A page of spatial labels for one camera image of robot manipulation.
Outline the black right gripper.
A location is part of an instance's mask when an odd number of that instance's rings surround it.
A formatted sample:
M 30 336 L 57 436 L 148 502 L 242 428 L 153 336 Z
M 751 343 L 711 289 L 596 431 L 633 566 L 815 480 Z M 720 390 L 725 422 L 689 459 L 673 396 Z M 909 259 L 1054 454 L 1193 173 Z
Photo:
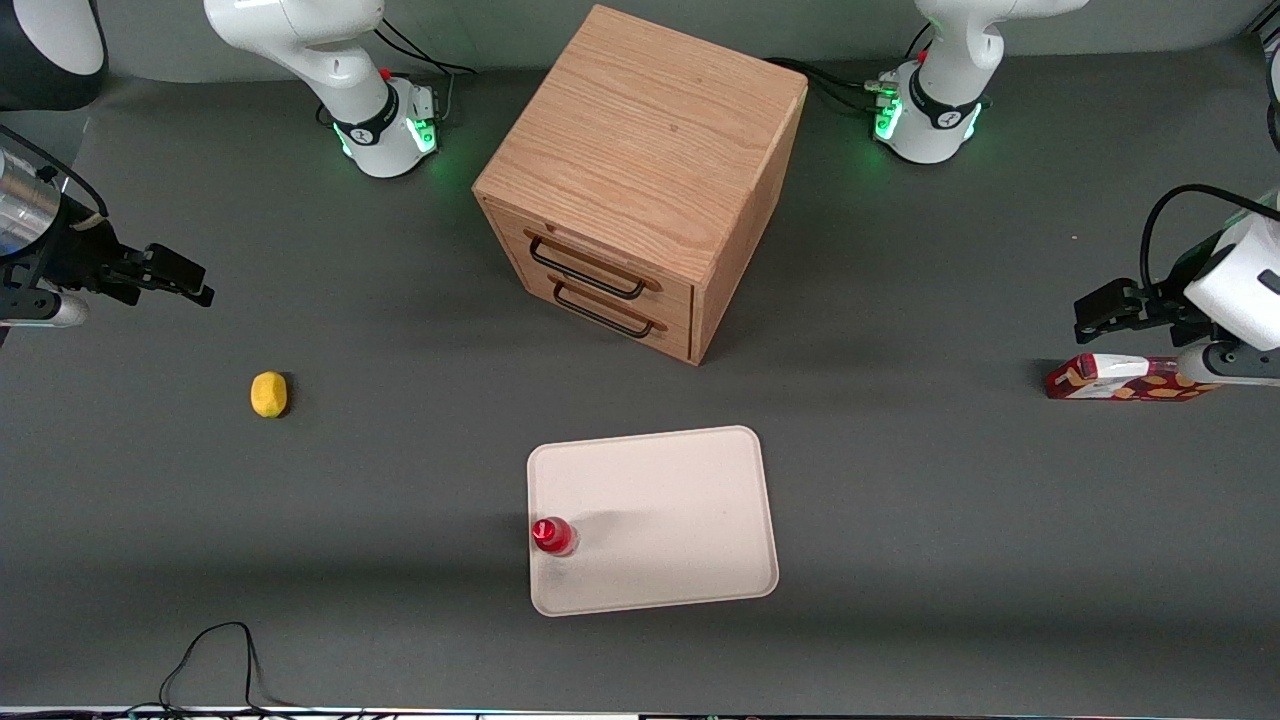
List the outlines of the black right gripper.
M 61 196 L 54 223 L 40 242 L 40 284 L 101 293 L 116 301 L 138 301 L 143 291 L 164 290 L 201 307 L 212 305 L 215 290 L 205 284 L 204 266 L 160 243 L 142 250 L 128 247 L 108 220 L 76 228 L 91 215 L 82 202 Z

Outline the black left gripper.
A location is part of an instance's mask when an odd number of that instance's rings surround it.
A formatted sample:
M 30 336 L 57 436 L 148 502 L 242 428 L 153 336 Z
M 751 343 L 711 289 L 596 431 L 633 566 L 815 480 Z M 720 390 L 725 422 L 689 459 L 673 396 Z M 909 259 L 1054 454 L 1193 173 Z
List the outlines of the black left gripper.
M 1174 347 L 1212 340 L 1213 322 L 1187 300 L 1185 288 L 1210 263 L 1221 237 L 1222 232 L 1216 232 L 1183 252 L 1164 279 L 1164 288 L 1144 288 L 1142 293 L 1135 282 L 1108 282 L 1075 300 L 1076 343 L 1087 345 L 1138 324 L 1143 331 L 1167 328 Z

